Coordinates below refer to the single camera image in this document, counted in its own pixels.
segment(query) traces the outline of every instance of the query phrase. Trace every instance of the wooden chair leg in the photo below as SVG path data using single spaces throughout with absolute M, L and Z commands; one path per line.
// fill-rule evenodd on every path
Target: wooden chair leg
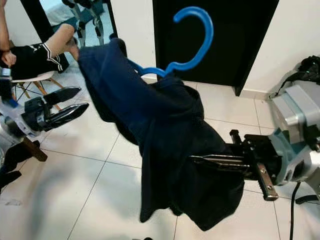
M 22 145 L 40 162 L 45 162 L 47 160 L 48 156 L 27 137 L 23 139 Z
M 55 85 L 57 85 L 58 87 L 60 87 L 61 89 L 64 88 L 64 86 L 62 86 L 60 83 L 58 83 L 56 80 L 54 80 L 52 77 L 49 78 L 49 81 L 53 82 Z
M 34 85 L 40 90 L 40 92 L 41 92 L 44 96 L 48 94 L 48 93 L 46 92 L 46 90 L 40 85 L 39 82 L 34 81 L 33 83 L 34 83 Z M 54 105 L 54 106 L 55 106 L 56 109 L 58 109 L 58 111 L 61 110 L 61 108 L 60 108 L 57 104 Z
M 22 90 L 24 91 L 24 94 L 26 95 L 26 97 L 28 99 L 30 99 L 29 93 L 26 91 L 24 83 L 23 82 L 19 82 L 20 87 L 22 88 Z

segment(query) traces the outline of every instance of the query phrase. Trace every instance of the navy cloth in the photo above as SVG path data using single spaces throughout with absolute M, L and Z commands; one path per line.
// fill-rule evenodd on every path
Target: navy cloth
M 78 62 L 100 117 L 116 123 L 121 134 L 139 145 L 141 222 L 157 209 L 171 208 L 206 231 L 235 212 L 243 176 L 217 172 L 188 158 L 230 151 L 204 121 L 196 90 L 174 76 L 146 84 L 128 63 L 120 39 L 82 48 Z

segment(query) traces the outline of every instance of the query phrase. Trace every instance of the blue hanger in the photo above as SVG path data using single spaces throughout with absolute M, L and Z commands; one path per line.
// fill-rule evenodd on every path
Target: blue hanger
M 196 16 L 201 19 L 201 21 L 204 24 L 205 29 L 205 37 L 204 42 L 202 46 L 200 47 L 199 51 L 196 53 L 193 59 L 186 63 L 179 63 L 179 62 L 171 62 L 166 70 L 162 70 L 157 67 L 147 67 L 143 68 L 137 63 L 129 60 L 129 63 L 132 65 L 132 67 L 138 72 L 140 76 L 145 74 L 157 74 L 161 77 L 165 77 L 167 74 L 171 73 L 173 70 L 180 70 L 180 71 L 186 71 L 189 69 L 194 68 L 198 63 L 201 62 L 201 60 L 206 55 L 207 51 L 209 50 L 212 40 L 214 38 L 214 25 L 211 21 L 211 18 L 209 14 L 203 10 L 200 7 L 197 6 L 189 6 L 181 9 L 174 17 L 173 21 L 175 23 L 180 22 L 182 19 L 188 16 Z

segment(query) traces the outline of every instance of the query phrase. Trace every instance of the tile floor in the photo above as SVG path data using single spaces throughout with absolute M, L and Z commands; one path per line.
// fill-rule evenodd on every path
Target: tile floor
M 54 78 L 64 86 L 84 86 L 77 67 Z M 266 101 L 235 97 L 226 86 L 185 84 L 199 91 L 206 121 L 227 142 L 231 129 L 243 136 L 267 135 L 275 128 Z M 44 87 L 48 92 L 56 89 L 50 82 Z M 85 89 L 64 105 L 83 101 L 91 101 Z M 92 104 L 77 120 L 39 139 L 48 160 L 31 158 L 20 164 L 22 177 L 2 191 L 0 240 L 289 239 L 294 184 L 277 187 L 280 199 L 266 202 L 258 184 L 247 181 L 235 214 L 207 232 L 186 215 L 176 217 L 167 209 L 140 223 L 139 150 L 113 124 L 102 122 Z M 297 196 L 307 194 L 312 190 L 302 184 Z M 294 220 L 295 240 L 320 239 L 320 204 L 295 205 Z

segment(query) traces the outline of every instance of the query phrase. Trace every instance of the chair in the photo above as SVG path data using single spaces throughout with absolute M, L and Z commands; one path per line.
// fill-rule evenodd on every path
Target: chair
M 24 87 L 24 83 L 30 83 L 33 82 L 33 84 L 40 90 L 40 92 L 43 95 L 47 95 L 48 93 L 46 92 L 46 90 L 43 88 L 42 84 L 40 84 L 40 81 L 50 81 L 54 84 L 56 84 L 58 87 L 63 88 L 63 86 L 58 83 L 56 80 L 54 80 L 52 78 L 52 76 L 55 74 L 55 71 L 48 71 L 42 74 L 39 74 L 37 77 L 34 78 L 29 78 L 29 79 L 21 79 L 21 80 L 13 80 L 12 83 L 17 83 L 20 85 L 21 89 L 24 90 L 24 94 L 26 95 L 27 98 L 30 98 L 29 94 L 27 93 L 27 90 Z M 61 108 L 58 105 L 54 105 L 56 107 L 56 109 L 58 109 L 59 111 L 61 110 Z

